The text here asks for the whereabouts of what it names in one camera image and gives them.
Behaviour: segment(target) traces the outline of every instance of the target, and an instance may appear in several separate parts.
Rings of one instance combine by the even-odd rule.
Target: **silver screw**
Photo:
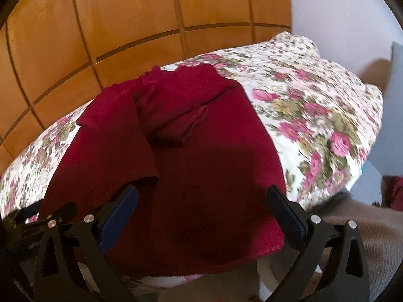
[[[86,216],[84,217],[84,221],[85,221],[86,223],[92,223],[92,222],[94,221],[94,219],[95,219],[94,215],[86,215]]]
[[[352,229],[355,229],[355,228],[357,228],[357,223],[354,220],[350,220],[349,227]]]
[[[57,224],[56,220],[51,220],[48,222],[48,227],[53,228],[54,226],[56,226],[56,224]]]
[[[322,219],[317,215],[311,215],[311,222],[315,223],[316,225],[319,224]]]

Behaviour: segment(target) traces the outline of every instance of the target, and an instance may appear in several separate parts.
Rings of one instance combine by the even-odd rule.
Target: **clothing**
[[[350,195],[342,195],[315,211],[327,223],[344,225],[354,220],[359,227],[364,243],[369,274],[370,301],[374,301],[384,290],[403,260],[403,213],[374,207],[354,201]],[[324,269],[330,252],[322,255]],[[288,244],[271,256],[271,269],[280,282],[298,256]],[[315,274],[305,295],[314,292],[320,276]]]
[[[211,65],[106,88],[77,123],[40,218],[72,200],[78,221],[134,182],[138,207],[107,252],[123,275],[220,273],[283,245],[265,203],[270,185],[285,191],[277,152],[242,86]]]

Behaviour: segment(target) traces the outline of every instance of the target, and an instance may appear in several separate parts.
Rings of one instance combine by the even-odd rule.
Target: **wall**
[[[291,0],[291,6],[293,34],[311,38],[323,58],[384,88],[392,42],[403,43],[384,0]]]

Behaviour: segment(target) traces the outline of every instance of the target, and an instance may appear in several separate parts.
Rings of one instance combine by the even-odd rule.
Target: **metal bolt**
[[[357,223],[354,220],[350,220],[349,227],[352,229],[355,229],[355,228],[357,228]]]
[[[319,224],[322,219],[317,215],[311,215],[311,222],[315,223],[316,225]]]
[[[84,217],[84,221],[85,221],[86,223],[92,223],[92,222],[94,221],[94,219],[95,219],[94,215],[86,215],[86,216]]]
[[[54,226],[56,226],[56,224],[57,224],[56,220],[51,220],[48,222],[48,227],[53,228]]]

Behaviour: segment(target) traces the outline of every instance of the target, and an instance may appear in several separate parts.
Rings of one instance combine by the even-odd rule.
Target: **floral fabric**
[[[287,32],[163,69],[200,63],[242,84],[279,153],[290,200],[308,210],[358,179],[381,124],[383,101],[376,86],[321,59],[311,40]],[[5,171],[1,217],[43,198],[88,104],[45,130]],[[186,280],[177,277],[178,283]]]

